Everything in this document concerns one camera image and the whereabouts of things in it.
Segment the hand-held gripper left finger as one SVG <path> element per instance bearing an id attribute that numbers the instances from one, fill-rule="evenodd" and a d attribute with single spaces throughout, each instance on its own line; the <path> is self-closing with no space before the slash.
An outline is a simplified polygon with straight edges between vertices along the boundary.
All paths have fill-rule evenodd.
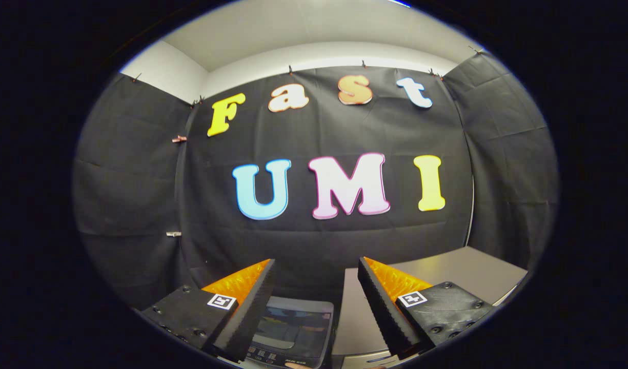
<path id="1" fill-rule="evenodd" d="M 193 350 L 242 362 L 273 292 L 275 262 L 257 262 L 204 288 L 185 284 L 134 312 Z"/>

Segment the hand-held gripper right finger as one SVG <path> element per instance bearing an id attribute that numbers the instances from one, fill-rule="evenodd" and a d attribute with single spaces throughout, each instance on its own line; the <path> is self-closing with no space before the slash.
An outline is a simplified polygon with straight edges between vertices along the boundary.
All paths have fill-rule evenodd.
<path id="1" fill-rule="evenodd" d="M 492 304 L 454 282 L 437 285 L 360 257 L 357 278 L 391 355 L 433 350 L 472 327 Z"/>

